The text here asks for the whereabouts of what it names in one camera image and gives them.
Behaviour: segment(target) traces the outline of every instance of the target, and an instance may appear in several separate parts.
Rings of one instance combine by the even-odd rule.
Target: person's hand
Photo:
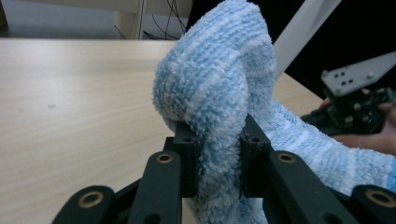
[[[320,107],[329,105],[329,99],[323,101]],[[342,134],[334,139],[347,147],[370,148],[385,154],[396,156],[396,105],[381,104],[378,109],[385,115],[385,125],[381,133],[374,134]]]

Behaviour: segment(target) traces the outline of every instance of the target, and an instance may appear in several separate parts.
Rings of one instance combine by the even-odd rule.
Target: table surface
[[[78,190],[141,177],[172,136],[151,88],[174,44],[0,39],[0,223],[50,223]],[[275,97],[298,115],[321,102],[286,75]]]

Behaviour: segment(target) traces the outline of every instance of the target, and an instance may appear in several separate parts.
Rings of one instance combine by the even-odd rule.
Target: brass screw hole
[[[383,207],[396,207],[396,200],[382,190],[367,189],[365,195],[370,201]]]
[[[105,196],[101,191],[91,191],[82,195],[78,199],[78,206],[81,208],[91,208],[99,204]]]
[[[159,163],[168,163],[173,160],[173,157],[169,154],[162,154],[157,157],[157,162]]]
[[[280,153],[276,156],[278,160],[286,162],[286,163],[294,163],[296,159],[287,153]]]

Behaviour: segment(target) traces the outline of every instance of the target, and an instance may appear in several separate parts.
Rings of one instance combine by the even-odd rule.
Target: cable
[[[175,14],[175,16],[177,17],[178,22],[179,22],[180,27],[181,27],[181,30],[183,31],[183,34],[186,34],[186,25],[184,25],[183,21],[178,16],[176,0],[172,1],[172,5],[169,3],[169,0],[166,0],[166,2],[168,3],[168,6],[171,8],[171,12],[173,12]]]
[[[151,35],[151,34],[149,34],[149,33],[147,33],[147,32],[144,32],[144,34],[147,35],[148,38],[150,38],[150,39],[164,39],[164,40],[168,40],[168,39],[169,39],[168,37],[170,37],[170,38],[173,38],[173,40],[179,40],[178,37],[175,37],[175,36],[173,36],[173,35],[169,35],[169,34],[168,34],[168,28],[169,28],[170,20],[171,20],[171,17],[172,17],[172,13],[173,13],[173,14],[175,15],[175,17],[177,18],[178,23],[179,23],[179,25],[180,25],[181,31],[183,32],[183,34],[186,34],[187,28],[186,28],[186,25],[185,25],[185,24],[183,23],[183,21],[181,20],[180,16],[178,15],[177,2],[176,2],[176,0],[172,0],[172,2],[170,2],[169,0],[166,0],[166,3],[168,4],[168,6],[169,6],[169,8],[170,8],[171,10],[169,11],[168,21],[167,21],[167,23],[166,23],[166,28],[165,28],[165,30],[157,23],[157,21],[156,21],[155,18],[154,18],[154,15],[151,14],[151,18],[153,19],[155,25],[165,34],[165,38],[158,37],[158,36],[155,36],[155,35]]]
[[[157,21],[154,18],[154,15],[151,14],[151,18],[153,19],[155,25],[158,27],[158,29],[160,29],[164,34],[166,34],[165,30],[163,30],[163,28],[161,28],[161,26],[157,23]],[[169,35],[170,37],[174,38],[174,39],[178,39],[177,37],[174,37],[173,35]]]

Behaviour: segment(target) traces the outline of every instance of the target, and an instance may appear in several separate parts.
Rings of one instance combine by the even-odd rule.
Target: floor
[[[0,38],[124,39],[114,25],[114,11],[16,0],[2,3],[8,30],[0,32]],[[187,18],[180,20],[187,24]],[[184,33],[182,26],[175,16],[145,15],[143,38],[178,39]]]

